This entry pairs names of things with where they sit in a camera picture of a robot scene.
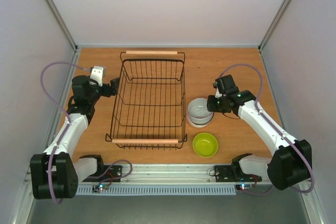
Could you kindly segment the blue floral white bowl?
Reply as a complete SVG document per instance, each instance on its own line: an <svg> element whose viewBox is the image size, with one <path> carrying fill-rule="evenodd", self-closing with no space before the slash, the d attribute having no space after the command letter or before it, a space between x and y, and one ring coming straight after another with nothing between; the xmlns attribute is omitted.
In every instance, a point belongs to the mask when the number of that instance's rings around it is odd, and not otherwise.
<svg viewBox="0 0 336 224"><path fill-rule="evenodd" d="M196 124L196 123L194 123L194 122L192 122L192 121L190 121L190 120L188 120L188 122L189 122L189 124L190 124L191 126L193 126L193 127L196 127L196 128L203 128L203 127L209 125L211 121L208 121L208 122L206 122L206 123L204 123L204 124Z"/></svg>

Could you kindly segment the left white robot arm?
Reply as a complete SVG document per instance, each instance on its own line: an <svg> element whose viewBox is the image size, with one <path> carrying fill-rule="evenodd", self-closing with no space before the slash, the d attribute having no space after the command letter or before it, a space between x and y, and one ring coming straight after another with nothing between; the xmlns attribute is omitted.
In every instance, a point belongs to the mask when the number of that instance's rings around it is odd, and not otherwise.
<svg viewBox="0 0 336 224"><path fill-rule="evenodd" d="M35 199L72 198L83 180L100 181L105 177L106 168L101 155L85 155L76 163L72 161L72 155L93 118L95 104L101 97L115 96L119 82L120 79L115 78L109 83L99 84L85 75L72 79L73 95L68 101L61 130L43 153L33 155L30 160Z"/></svg>

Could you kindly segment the grey dotted bowl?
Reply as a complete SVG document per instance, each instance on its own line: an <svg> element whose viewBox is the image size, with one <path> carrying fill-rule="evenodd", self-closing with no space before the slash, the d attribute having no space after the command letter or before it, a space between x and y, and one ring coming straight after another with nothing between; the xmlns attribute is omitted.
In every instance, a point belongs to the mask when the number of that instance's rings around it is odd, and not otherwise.
<svg viewBox="0 0 336 224"><path fill-rule="evenodd" d="M192 100L187 107L188 114L197 119L209 117L212 113L207 109L207 100L205 98L196 98Z"/></svg>

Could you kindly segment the white ribbed bowl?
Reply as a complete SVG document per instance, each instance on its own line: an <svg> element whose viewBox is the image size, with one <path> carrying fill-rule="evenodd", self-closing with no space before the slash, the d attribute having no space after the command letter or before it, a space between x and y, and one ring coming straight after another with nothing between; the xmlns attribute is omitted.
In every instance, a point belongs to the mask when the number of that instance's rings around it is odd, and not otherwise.
<svg viewBox="0 0 336 224"><path fill-rule="evenodd" d="M194 122L196 124L204 124L204 123L206 123L208 121L211 121L212 118L213 118L213 116L214 116L214 114L211 113L209 116L206 116L206 117L203 117L203 118L196 118L196 117L193 117L193 116L191 116L191 115L188 114L187 118L188 118L188 120L190 120L190 121L192 121L192 122Z"/></svg>

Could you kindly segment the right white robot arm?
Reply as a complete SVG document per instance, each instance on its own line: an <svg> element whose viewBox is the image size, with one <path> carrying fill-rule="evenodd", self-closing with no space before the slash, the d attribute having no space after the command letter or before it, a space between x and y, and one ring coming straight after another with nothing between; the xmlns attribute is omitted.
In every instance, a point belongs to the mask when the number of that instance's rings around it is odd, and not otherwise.
<svg viewBox="0 0 336 224"><path fill-rule="evenodd" d="M240 91L231 75L214 82L216 93L207 98L207 109L214 113L234 113L245 121L268 147L271 158L251 153L232 159L231 170L236 180L249 175L263 177L284 190L307 179L314 186L312 149L307 140L297 140L275 122L249 90Z"/></svg>

